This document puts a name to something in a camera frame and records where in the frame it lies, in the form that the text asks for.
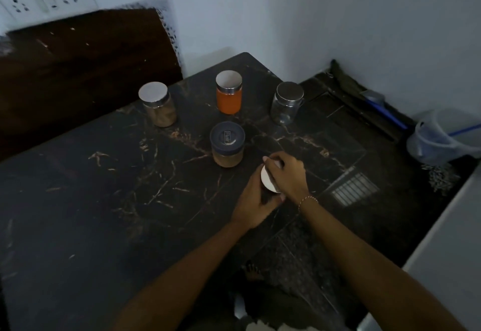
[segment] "wooden panel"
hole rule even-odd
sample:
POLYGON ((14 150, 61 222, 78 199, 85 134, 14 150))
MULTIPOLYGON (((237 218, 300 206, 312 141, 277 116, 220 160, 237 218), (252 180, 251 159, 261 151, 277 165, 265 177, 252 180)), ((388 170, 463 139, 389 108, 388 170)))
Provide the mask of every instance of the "wooden panel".
POLYGON ((9 34, 0 58, 0 160, 182 79, 154 9, 76 16, 9 34))

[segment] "right hand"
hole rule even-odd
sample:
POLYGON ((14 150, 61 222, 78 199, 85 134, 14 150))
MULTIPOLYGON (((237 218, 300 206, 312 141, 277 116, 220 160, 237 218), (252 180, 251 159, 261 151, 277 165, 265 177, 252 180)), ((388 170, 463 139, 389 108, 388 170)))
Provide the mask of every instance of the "right hand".
POLYGON ((298 205, 301 200, 309 196, 309 189, 305 179, 304 163, 290 156, 284 151, 274 152, 270 158, 262 158, 266 168, 274 177, 280 191, 285 194, 294 204, 298 205), (274 160, 282 160, 284 167, 279 168, 274 160))

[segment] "glass jar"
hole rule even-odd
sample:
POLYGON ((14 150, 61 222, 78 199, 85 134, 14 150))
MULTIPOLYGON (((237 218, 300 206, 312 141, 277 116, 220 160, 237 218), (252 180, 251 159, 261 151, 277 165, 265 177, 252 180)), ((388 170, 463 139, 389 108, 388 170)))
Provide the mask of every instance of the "glass jar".
POLYGON ((212 156, 221 167, 233 167, 244 156, 244 129, 234 122, 220 122, 210 132, 212 156))
POLYGON ((242 76, 236 71, 225 70, 215 77, 217 108, 226 115, 233 115, 241 108, 242 76))
POLYGON ((168 127, 177 121, 174 101, 165 84, 150 82, 139 89, 139 98, 153 124, 168 127))
POLYGON ((277 86, 272 100, 270 116, 278 125, 292 123, 303 103, 304 90, 299 84, 283 82, 277 86))

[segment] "silver jar lid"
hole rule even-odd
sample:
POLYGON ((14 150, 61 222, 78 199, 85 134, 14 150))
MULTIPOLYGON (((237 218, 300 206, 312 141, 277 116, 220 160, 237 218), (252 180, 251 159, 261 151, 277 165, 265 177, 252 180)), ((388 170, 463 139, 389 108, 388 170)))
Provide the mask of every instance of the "silver jar lid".
POLYGON ((277 86, 276 98, 280 104, 294 106, 304 97, 304 89, 299 84, 283 82, 277 86))
POLYGON ((169 100, 170 94, 167 85, 159 82, 150 82, 139 89, 139 98, 145 106, 157 108, 169 100))
POLYGON ((242 89, 242 76, 234 70, 224 70, 217 74, 215 83, 220 92, 234 94, 242 89))

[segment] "plastic container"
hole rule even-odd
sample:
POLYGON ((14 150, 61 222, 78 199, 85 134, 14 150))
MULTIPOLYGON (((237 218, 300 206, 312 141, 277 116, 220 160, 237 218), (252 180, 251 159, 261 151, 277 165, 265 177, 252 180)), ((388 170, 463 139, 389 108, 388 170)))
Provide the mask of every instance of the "plastic container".
POLYGON ((435 109, 416 125, 408 138, 409 154, 423 164, 443 165, 471 155, 481 156, 481 129, 456 134, 481 123, 481 118, 454 108, 435 109))
POLYGON ((221 167, 233 167, 244 156, 244 129, 234 122, 220 122, 210 133, 212 156, 221 167))
POLYGON ((177 121, 176 107, 165 84, 150 82, 142 85, 139 98, 154 125, 169 127, 177 121))
POLYGON ((278 125, 288 125, 294 121, 303 102, 304 90, 299 84, 283 82, 277 86, 272 100, 270 116, 278 125))
POLYGON ((225 70, 217 74, 217 108, 226 115, 233 115, 241 109, 242 76, 236 71, 225 70))

